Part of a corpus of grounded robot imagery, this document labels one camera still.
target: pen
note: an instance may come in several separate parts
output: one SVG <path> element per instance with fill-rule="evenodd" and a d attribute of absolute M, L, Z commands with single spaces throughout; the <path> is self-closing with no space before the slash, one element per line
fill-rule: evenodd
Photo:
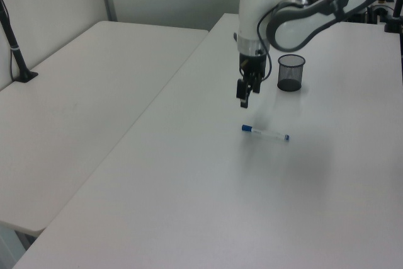
<path fill-rule="evenodd" d="M 264 132 L 262 130 L 255 129 L 254 127 L 251 127 L 251 126 L 245 125 L 245 124 L 242 125 L 242 131 L 252 132 L 254 134 L 263 135 L 265 137 L 271 137 L 271 138 L 282 140 L 282 141 L 284 140 L 286 142 L 290 141 L 290 136 L 287 134 L 283 135 L 278 132 Z"/>

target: white table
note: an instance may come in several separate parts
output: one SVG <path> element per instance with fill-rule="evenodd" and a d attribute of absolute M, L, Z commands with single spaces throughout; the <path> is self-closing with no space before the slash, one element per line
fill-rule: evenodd
<path fill-rule="evenodd" d="M 207 31 L 101 22 L 0 92 L 0 224 L 38 235 Z"/>
<path fill-rule="evenodd" d="M 277 89 L 272 49 L 273 75 L 245 110 L 237 24 L 222 17 L 16 269 L 401 267 L 399 36 L 320 33 L 298 52 L 296 93 Z"/>

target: mesh cup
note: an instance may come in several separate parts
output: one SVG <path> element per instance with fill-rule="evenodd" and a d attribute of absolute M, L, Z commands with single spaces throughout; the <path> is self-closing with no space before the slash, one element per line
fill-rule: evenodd
<path fill-rule="evenodd" d="M 282 91 L 298 91 L 301 88 L 305 59 L 299 55 L 283 55 L 278 59 L 277 87 Z"/>

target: robotic arm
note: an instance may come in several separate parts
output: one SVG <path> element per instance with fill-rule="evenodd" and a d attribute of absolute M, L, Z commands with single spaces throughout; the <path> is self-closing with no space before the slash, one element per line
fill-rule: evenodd
<path fill-rule="evenodd" d="M 304 47 L 316 34 L 365 9 L 376 0 L 240 0 L 237 44 L 237 98 L 247 108 L 250 92 L 259 93 L 270 45 L 283 52 Z"/>

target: black cable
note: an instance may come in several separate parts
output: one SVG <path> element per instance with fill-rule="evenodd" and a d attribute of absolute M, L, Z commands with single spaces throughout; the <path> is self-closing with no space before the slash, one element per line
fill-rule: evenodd
<path fill-rule="evenodd" d="M 14 77 L 13 77 L 13 51 L 10 49 L 10 77 L 11 81 L 14 82 Z"/>
<path fill-rule="evenodd" d="M 386 6 L 386 5 L 384 5 L 384 4 L 375 4 L 375 5 L 372 6 L 372 8 L 376 8 L 376 7 L 378 7 L 378 6 L 383 7 L 383 8 L 389 8 L 389 9 L 391 9 L 392 11 L 394 11 L 394 8 L 391 8 L 390 6 Z"/>
<path fill-rule="evenodd" d="M 7 6 L 6 6 L 6 4 L 4 3 L 4 0 L 0 0 L 0 2 L 1 2 L 1 4 L 2 4 L 4 10 L 6 11 L 6 15 L 7 15 L 8 21 L 10 21 L 10 15 L 8 14 Z"/>
<path fill-rule="evenodd" d="M 263 17 L 259 20 L 259 23 L 258 23 L 258 26 L 257 26 L 257 29 L 256 29 L 256 30 L 258 31 L 259 41 L 260 41 L 260 43 L 262 43 L 262 46 L 263 46 L 264 50 L 266 51 L 267 57 L 269 58 L 269 72 L 267 73 L 267 76 L 262 79 L 262 82 L 263 82 L 264 80 L 266 80 L 267 78 L 269 78 L 269 76 L 270 76 L 270 74 L 271 74 L 272 64 L 271 64 L 271 57 L 270 57 L 270 54 L 269 54 L 269 50 L 267 49 L 266 45 L 264 44 L 264 41 L 263 41 L 263 39 L 262 39 L 262 36 L 260 35 L 260 32 L 259 32 L 259 28 L 260 28 L 260 24 L 262 23 L 262 21 L 263 21 L 271 12 L 273 12 L 277 7 L 278 7 L 278 5 L 275 6 L 274 8 L 272 8 L 272 9 L 269 10 L 266 14 L 263 15 Z"/>
<path fill-rule="evenodd" d="M 4 3 L 4 0 L 0 0 L 1 5 L 3 6 L 4 10 L 6 11 L 7 19 L 10 21 L 10 15 L 7 10 L 7 6 Z M 14 77 L 13 77 L 13 51 L 10 49 L 10 77 L 11 81 L 14 82 Z"/>

